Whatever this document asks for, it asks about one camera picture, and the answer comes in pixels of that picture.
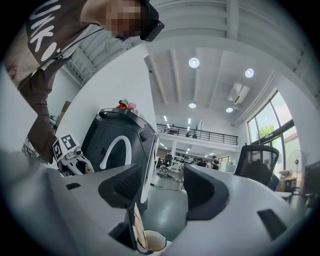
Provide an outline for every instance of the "brown shirt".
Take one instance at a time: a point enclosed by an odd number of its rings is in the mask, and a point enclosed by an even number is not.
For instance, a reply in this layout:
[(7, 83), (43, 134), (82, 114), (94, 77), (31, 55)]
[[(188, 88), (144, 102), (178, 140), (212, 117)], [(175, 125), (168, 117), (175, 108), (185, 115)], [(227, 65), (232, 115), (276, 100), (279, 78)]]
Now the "brown shirt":
[(39, 155), (49, 163), (53, 161), (52, 145), (56, 140), (50, 124), (47, 97), (52, 91), (57, 71), (71, 57), (55, 60), (45, 70), (40, 67), (57, 55), (84, 31), (80, 16), (87, 0), (44, 1), (22, 26), (4, 58), (13, 82), (38, 117), (28, 137)]

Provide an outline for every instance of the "paper cup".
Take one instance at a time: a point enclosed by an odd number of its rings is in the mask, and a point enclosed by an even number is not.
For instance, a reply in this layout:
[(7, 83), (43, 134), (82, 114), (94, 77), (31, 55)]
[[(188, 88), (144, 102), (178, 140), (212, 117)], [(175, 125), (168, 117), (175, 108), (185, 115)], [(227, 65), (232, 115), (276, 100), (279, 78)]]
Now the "paper cup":
[(145, 230), (144, 231), (148, 249), (144, 248), (139, 240), (137, 241), (138, 252), (144, 255), (151, 255), (154, 253), (162, 252), (167, 246), (167, 239), (157, 231)]

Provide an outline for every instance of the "desk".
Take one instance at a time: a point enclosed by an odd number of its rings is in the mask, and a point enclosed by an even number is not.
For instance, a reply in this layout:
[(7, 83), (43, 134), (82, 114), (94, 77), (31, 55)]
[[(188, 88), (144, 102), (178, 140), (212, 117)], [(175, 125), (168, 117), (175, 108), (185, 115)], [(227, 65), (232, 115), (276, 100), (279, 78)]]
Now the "desk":
[(291, 198), (293, 197), (293, 193), (291, 192), (275, 192), (279, 197), (283, 198), (285, 201), (287, 201), (289, 204), (291, 203)]

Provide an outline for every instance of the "white column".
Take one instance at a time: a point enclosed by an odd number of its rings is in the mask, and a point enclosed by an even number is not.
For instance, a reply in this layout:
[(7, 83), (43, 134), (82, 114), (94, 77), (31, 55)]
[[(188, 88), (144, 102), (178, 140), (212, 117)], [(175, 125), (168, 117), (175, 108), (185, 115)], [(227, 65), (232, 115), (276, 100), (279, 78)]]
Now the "white column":
[(173, 159), (175, 159), (176, 148), (177, 148), (177, 141), (174, 140), (174, 141), (173, 141), (173, 145), (172, 145), (172, 150), (171, 150), (171, 155), (172, 155)]

